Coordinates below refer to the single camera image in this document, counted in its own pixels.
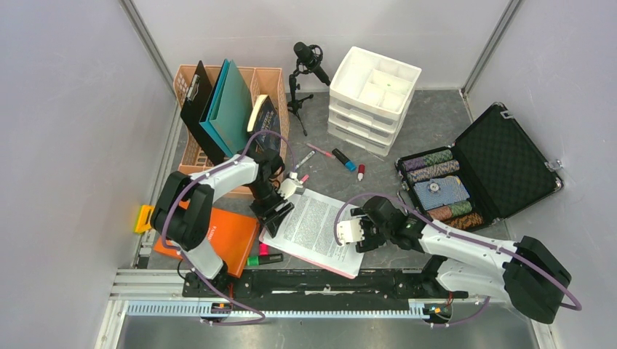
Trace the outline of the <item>teal notebook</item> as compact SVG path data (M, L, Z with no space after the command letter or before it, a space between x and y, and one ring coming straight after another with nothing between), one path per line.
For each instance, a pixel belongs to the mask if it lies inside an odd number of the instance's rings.
M228 74L229 65L230 61L225 59L212 88L212 93L209 96L209 100L207 102L207 110L204 112L204 115L199 122L200 126L204 129L207 135L210 136L210 138L214 141L214 143L219 147L219 149L226 157L230 157L232 152L230 151L227 144L223 141L223 138L219 135L217 129L213 126L213 121L216 120L216 118L218 117L218 111L220 108L220 102Z

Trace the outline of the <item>dark blue hardcover book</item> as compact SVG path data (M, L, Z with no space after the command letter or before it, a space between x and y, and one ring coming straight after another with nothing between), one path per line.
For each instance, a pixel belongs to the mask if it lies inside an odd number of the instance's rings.
M263 130L281 133L278 110L268 95L257 97L247 124L247 133L251 137ZM261 134L251 142L250 147L256 152L263 152L265 149L279 152L281 140L271 134Z

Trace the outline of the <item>orange book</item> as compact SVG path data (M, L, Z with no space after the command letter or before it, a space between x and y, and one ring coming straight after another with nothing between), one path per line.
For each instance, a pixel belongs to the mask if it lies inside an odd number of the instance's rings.
M227 264L228 273L238 278L244 270L259 227L254 217L212 208L209 228L203 236Z

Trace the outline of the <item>printed white paper sheet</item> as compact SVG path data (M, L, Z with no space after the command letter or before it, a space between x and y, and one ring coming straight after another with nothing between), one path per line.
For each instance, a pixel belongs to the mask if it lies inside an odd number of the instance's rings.
M275 237L263 229L265 245L346 278L356 278L363 255L348 244L339 246L334 223L343 202L306 189L290 198L294 209L284 218Z

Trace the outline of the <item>peach plastic file organizer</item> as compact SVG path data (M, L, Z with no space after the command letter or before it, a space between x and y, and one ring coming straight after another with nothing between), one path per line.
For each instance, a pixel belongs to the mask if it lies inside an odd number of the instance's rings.
M195 175L221 164L248 140L247 118L260 95L268 95L277 119L268 128L288 136L287 98L281 68L238 67L230 60L219 65L181 65L174 79L180 117L188 141L178 167Z

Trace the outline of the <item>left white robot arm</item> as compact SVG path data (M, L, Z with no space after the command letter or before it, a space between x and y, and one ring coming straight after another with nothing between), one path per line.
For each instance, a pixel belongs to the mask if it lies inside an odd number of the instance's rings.
M250 209L275 237L294 208L273 184L284 168L277 151L249 151L193 176L173 172L164 183L149 218L151 227L187 258L209 295L220 296L228 288L228 266L206 237L212 205L235 188L249 188L254 198Z

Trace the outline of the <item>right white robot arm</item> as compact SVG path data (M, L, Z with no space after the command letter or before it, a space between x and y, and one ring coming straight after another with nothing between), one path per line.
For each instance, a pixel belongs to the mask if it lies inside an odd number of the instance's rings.
M430 297L443 292L466 292L487 300L507 301L522 315L551 324L561 308L582 309L569 290L572 276L538 239L500 240L451 227L421 214L402 200L381 193L366 193L363 206L342 220L339 210L333 226L339 245L382 240L400 249L430 254L420 277Z

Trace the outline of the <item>black clipboard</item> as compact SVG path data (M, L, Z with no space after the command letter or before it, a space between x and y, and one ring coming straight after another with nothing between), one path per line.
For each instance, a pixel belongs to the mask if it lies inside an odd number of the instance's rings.
M202 61L196 65L189 82L180 117L206 158L214 165L219 165L225 160L226 155L201 125L210 109L213 93L212 83Z

